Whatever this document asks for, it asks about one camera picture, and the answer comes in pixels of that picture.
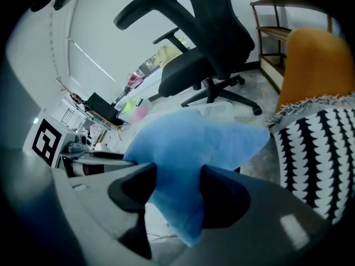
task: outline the blue cloth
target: blue cloth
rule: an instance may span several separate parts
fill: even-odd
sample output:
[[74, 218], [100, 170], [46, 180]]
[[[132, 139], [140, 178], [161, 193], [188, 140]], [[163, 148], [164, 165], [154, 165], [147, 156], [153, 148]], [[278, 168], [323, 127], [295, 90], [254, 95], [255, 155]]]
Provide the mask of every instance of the blue cloth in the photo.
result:
[[204, 220], [199, 188], [202, 166], [233, 171], [253, 158], [269, 137], [266, 128], [216, 122], [193, 110], [179, 111], [147, 124], [128, 147], [124, 160], [157, 165], [156, 187], [149, 202], [191, 247]]

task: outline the black office chair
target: black office chair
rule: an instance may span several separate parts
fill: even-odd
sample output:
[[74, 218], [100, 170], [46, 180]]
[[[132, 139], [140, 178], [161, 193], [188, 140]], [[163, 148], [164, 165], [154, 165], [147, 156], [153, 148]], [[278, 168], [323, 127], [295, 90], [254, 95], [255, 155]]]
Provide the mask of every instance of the black office chair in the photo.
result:
[[[218, 96], [237, 101], [253, 108], [255, 115], [262, 113], [253, 101], [224, 90], [225, 87], [243, 84], [240, 76], [230, 77], [231, 73], [243, 71], [254, 42], [244, 26], [234, 15], [230, 0], [191, 0], [195, 17], [177, 0], [134, 0], [114, 19], [115, 25], [123, 30], [152, 10], [157, 10], [174, 22], [197, 46], [187, 50], [171, 30], [154, 41], [167, 38], [182, 55], [167, 63], [163, 68], [159, 95], [168, 97], [193, 86], [201, 89], [203, 81], [206, 89], [181, 106], [207, 98], [213, 103]], [[223, 80], [214, 84], [213, 78]]]

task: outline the black and white patterned fabric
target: black and white patterned fabric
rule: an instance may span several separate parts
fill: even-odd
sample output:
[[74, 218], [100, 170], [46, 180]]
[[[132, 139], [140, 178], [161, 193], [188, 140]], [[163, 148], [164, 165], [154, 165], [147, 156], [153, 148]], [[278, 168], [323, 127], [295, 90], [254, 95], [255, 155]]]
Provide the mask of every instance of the black and white patterned fabric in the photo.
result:
[[281, 186], [337, 223], [355, 191], [355, 109], [325, 109], [298, 119], [275, 140]]

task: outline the chair base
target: chair base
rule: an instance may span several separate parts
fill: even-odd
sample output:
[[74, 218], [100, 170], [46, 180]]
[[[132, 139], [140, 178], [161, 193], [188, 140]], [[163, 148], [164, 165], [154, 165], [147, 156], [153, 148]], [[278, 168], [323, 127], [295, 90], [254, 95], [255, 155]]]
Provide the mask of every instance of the chair base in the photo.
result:
[[204, 98], [207, 98], [207, 103], [211, 104], [215, 101], [215, 99], [218, 96], [221, 96], [222, 98], [229, 99], [236, 101], [237, 103], [241, 103], [247, 106], [252, 107], [254, 115], [260, 115], [262, 114], [262, 110], [260, 106], [258, 106], [257, 103], [246, 99], [245, 97], [241, 95], [237, 95], [235, 93], [232, 93], [230, 91], [224, 90], [225, 87], [227, 86], [234, 86], [236, 84], [244, 84], [245, 80], [238, 76], [228, 78], [222, 82], [219, 82], [218, 84], [215, 84], [212, 80], [212, 78], [208, 78], [203, 81], [206, 89], [203, 90], [202, 92], [194, 95], [193, 97], [189, 98], [188, 100], [185, 100], [183, 103], [181, 103], [182, 107], [189, 106], [189, 104], [193, 103], [194, 101], [198, 101]]

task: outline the gray floor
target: gray floor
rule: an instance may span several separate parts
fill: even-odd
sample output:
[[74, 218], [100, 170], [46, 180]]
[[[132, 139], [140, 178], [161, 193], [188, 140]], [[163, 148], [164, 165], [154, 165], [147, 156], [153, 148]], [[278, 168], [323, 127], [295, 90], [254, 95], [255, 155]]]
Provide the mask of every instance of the gray floor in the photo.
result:
[[[255, 116], [250, 107], [234, 101], [228, 101], [234, 107], [234, 119], [235, 121], [246, 124], [264, 126], [265, 121], [269, 119], [275, 111], [278, 93], [259, 70], [242, 72], [240, 75], [245, 78], [245, 84], [243, 86], [236, 85], [233, 87], [227, 87], [226, 90], [240, 94], [257, 102], [262, 108], [263, 113], [260, 116]], [[153, 101], [153, 109], [151, 113], [179, 109], [181, 108], [181, 102], [192, 97], [196, 93], [198, 93], [198, 91], [189, 89], [169, 98], [157, 99]], [[215, 102], [218, 101], [226, 101], [226, 99], [217, 98]], [[192, 105], [204, 104], [205, 102], [206, 100], [204, 99], [197, 101]], [[107, 137], [107, 144], [111, 150], [124, 153], [133, 139], [134, 134], [132, 134], [128, 128], [126, 131], [120, 132], [120, 135], [122, 141], [119, 140], [116, 131], [111, 131], [109, 137]], [[241, 173], [279, 183], [280, 175], [275, 141], [271, 139], [258, 155], [241, 168]]]

